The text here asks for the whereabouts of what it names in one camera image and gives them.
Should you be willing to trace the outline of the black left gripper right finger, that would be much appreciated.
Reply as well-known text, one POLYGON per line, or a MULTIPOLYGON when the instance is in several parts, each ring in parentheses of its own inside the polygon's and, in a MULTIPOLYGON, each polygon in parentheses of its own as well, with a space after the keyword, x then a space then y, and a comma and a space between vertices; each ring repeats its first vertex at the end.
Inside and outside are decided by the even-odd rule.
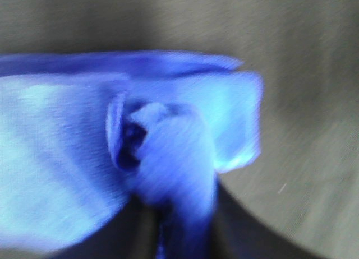
POLYGON ((217 208, 211 224, 210 258, 291 258, 291 246, 254 219, 217 185, 217 208))

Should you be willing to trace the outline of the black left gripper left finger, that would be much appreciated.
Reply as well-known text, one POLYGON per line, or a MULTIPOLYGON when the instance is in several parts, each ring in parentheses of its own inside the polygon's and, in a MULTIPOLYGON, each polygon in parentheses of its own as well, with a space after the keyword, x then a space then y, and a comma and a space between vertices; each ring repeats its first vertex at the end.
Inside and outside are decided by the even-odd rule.
POLYGON ((157 211, 132 197, 108 223, 56 258, 155 258, 156 253, 157 211))

